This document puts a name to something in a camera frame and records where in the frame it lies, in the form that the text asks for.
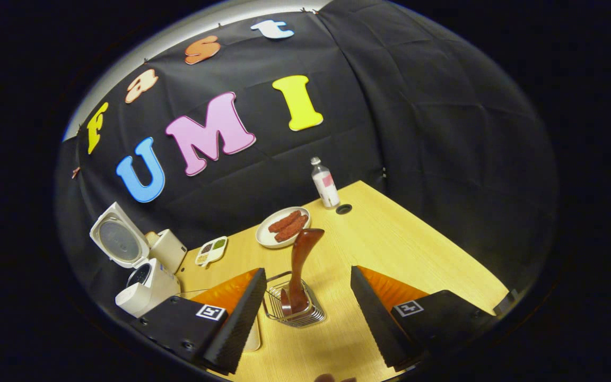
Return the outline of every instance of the small dish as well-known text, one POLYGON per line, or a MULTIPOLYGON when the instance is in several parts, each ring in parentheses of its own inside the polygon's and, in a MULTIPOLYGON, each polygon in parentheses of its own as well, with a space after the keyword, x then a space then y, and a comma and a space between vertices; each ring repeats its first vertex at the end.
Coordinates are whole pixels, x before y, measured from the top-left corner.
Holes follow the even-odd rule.
POLYGON ((212 241, 206 242, 206 244, 202 245, 199 248, 199 252, 197 253, 197 257, 195 258, 195 264, 208 268, 209 263, 218 261, 218 259, 223 257, 225 253, 225 247, 228 246, 228 237, 221 236, 217 239, 213 239, 212 241))
POLYGON ((282 241, 282 242, 278 242, 275 240, 276 233, 273 233, 267 230, 267 228, 270 227, 272 223, 278 222, 279 220, 289 216, 289 214, 292 213, 293 211, 299 211, 301 212, 301 215, 308 216, 308 220, 305 221, 303 228, 304 229, 310 228, 310 212, 306 210, 305 208, 303 208, 302 206, 290 206, 283 210, 279 210, 276 213, 273 213, 272 215, 265 218, 265 220, 263 220, 261 225, 259 225, 259 229, 256 230, 256 241, 259 242, 260 245, 266 248, 283 248, 283 247, 287 247, 289 245, 294 244, 294 241, 296 241, 296 236, 298 235, 298 232, 296 232, 289 239, 286 239, 285 241, 282 241))

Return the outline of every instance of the pink letter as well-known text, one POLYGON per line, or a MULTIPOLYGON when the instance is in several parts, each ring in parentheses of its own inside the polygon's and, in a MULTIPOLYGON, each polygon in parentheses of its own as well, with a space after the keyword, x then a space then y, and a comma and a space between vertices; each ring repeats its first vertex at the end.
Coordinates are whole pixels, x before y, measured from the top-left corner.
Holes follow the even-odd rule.
POLYGON ((173 135, 185 159, 187 176, 195 176, 206 168, 194 147, 212 160, 219 159, 219 134, 223 137, 223 152, 235 154, 253 145, 256 136, 248 133, 235 111, 235 93, 226 92, 209 101, 206 108, 206 127, 186 116, 175 119, 167 126, 167 135, 173 135))

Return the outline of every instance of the grommet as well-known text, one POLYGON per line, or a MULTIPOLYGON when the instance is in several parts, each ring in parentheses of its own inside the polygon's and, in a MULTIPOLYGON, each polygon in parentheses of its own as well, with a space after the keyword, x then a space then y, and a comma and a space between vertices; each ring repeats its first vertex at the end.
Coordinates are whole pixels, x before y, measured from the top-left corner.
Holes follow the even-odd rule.
POLYGON ((338 213, 339 215, 344 215, 344 213, 348 213, 350 212, 350 210, 352 210, 351 205, 340 205, 336 209, 336 213, 338 213))

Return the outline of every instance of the wooden table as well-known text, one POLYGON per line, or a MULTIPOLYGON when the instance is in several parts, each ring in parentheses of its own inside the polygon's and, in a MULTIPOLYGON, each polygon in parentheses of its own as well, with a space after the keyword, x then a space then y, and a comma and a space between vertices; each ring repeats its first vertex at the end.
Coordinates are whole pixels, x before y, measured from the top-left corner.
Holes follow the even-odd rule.
MULTIPOLYGON (((326 232, 305 262, 303 279, 327 319, 308 328, 291 328, 268 319, 261 307, 261 347, 242 354, 235 375, 221 377, 310 382, 328 372, 336 380, 357 377, 359 382, 377 382, 400 374, 383 363, 350 289, 353 265, 427 293, 449 289, 490 314, 508 292, 456 244, 367 184, 358 181, 340 189, 339 195, 341 203, 352 205, 345 215, 326 210, 319 199, 304 205, 310 211, 311 227, 326 232)), ((210 288, 258 267, 265 268, 267 277, 288 271, 291 246, 261 246, 255 239, 257 228, 228 236, 225 255, 206 270, 194 264, 199 249, 189 251, 176 272, 182 291, 210 288)))

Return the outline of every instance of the wire basket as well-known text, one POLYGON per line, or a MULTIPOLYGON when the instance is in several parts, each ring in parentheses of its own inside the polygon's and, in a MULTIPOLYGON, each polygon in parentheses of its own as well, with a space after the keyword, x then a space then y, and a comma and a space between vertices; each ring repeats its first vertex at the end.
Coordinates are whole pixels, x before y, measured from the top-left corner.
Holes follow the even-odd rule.
POLYGON ((265 290, 263 300, 265 315, 269 319, 274 319, 277 322, 292 326, 293 328, 305 328, 306 326, 312 326, 318 322, 324 321, 325 318, 327 318, 325 311, 320 306, 320 302, 318 302, 315 294, 303 280, 301 280, 301 284, 303 284, 305 296, 308 297, 308 307, 301 312, 296 312, 291 315, 285 316, 282 313, 280 292, 282 289, 289 290, 290 277, 287 277, 289 275, 291 275, 291 271, 286 271, 266 280, 267 290, 265 290))

